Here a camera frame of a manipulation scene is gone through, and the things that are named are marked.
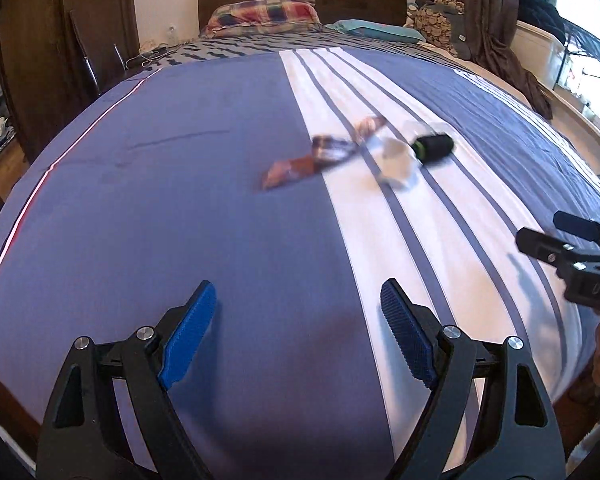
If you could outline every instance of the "red and white trim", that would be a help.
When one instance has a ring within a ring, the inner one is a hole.
[[[22,208],[22,210],[20,211],[20,214],[18,215],[18,217],[16,218],[15,223],[13,224],[13,227],[11,228],[11,232],[9,233],[9,236],[7,237],[4,246],[2,247],[2,251],[0,252],[0,266],[2,265],[2,261],[4,260],[4,257],[6,256],[7,252],[9,251],[9,248],[11,247],[11,245],[13,244],[13,241],[16,239],[16,236],[18,235],[18,230],[20,228],[20,224],[22,223],[22,220],[24,219],[24,217],[27,214],[27,211],[29,210],[29,207],[31,206],[31,203],[33,202],[33,199],[36,197],[37,193],[40,191],[40,189],[42,188],[43,184],[46,182],[46,180],[48,179],[49,175],[51,174],[51,172],[56,168],[56,166],[65,158],[65,156],[68,155],[69,152],[71,152],[72,149],[74,149],[78,143],[80,143],[81,140],[84,139],[84,137],[87,136],[87,134],[93,130],[96,125],[103,120],[104,117],[106,117],[106,115],[112,111],[115,107],[117,107],[122,101],[124,101],[126,98],[128,98],[131,94],[133,94],[136,90],[138,90],[142,84],[144,84],[145,81],[147,81],[148,79],[151,79],[152,76],[154,76],[155,74],[157,74],[158,72],[160,72],[160,70],[162,70],[161,68],[159,68],[158,70],[156,70],[155,72],[149,74],[147,77],[145,77],[144,79],[141,79],[140,81],[138,81],[138,84],[136,84],[124,97],[120,98],[118,101],[116,101],[115,103],[113,103],[109,108],[107,108],[95,121],[93,121],[93,123],[91,123],[91,126],[89,126],[81,135],[80,137],[78,137],[77,139],[75,139],[75,141],[72,143],[71,146],[69,146],[66,150],[64,150],[64,153],[62,153],[62,155],[60,155],[56,161],[51,164],[51,166],[48,167],[48,169],[45,171],[45,173],[43,173],[42,177],[40,178],[40,180],[38,181],[38,184],[36,185],[36,187],[34,188],[33,192],[29,195],[29,198],[27,199],[27,201],[25,202],[24,207]]]

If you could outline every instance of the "brown curtain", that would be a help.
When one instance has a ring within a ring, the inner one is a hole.
[[[425,3],[433,0],[417,0]],[[520,90],[545,119],[551,104],[536,77],[522,68],[510,45],[516,33],[518,0],[458,0],[464,2],[466,38],[473,61]]]

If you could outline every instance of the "blue pillowcase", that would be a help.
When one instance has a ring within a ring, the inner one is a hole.
[[[382,23],[366,22],[365,20],[339,20],[333,25],[325,25],[324,27],[343,34],[375,38],[376,40],[401,41],[403,43],[425,41],[422,34],[414,28],[383,25]]]

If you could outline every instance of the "metal screw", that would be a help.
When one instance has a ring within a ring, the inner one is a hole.
[[[514,350],[520,350],[525,345],[522,342],[522,339],[520,339],[519,337],[515,337],[515,336],[507,339],[507,343],[509,343],[509,346],[511,348],[513,348]]]
[[[136,332],[136,337],[139,340],[146,341],[147,339],[151,339],[154,336],[154,329],[150,326],[143,326],[139,328]]]
[[[460,329],[457,326],[448,325],[442,329],[444,335],[449,339],[458,339],[460,337]]]
[[[84,350],[87,348],[87,346],[89,346],[89,338],[86,336],[80,336],[74,341],[74,346],[76,350]]]

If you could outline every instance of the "plaid pillow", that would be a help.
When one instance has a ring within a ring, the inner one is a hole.
[[[215,10],[200,37],[321,30],[314,5],[306,0],[253,0],[225,5]]]

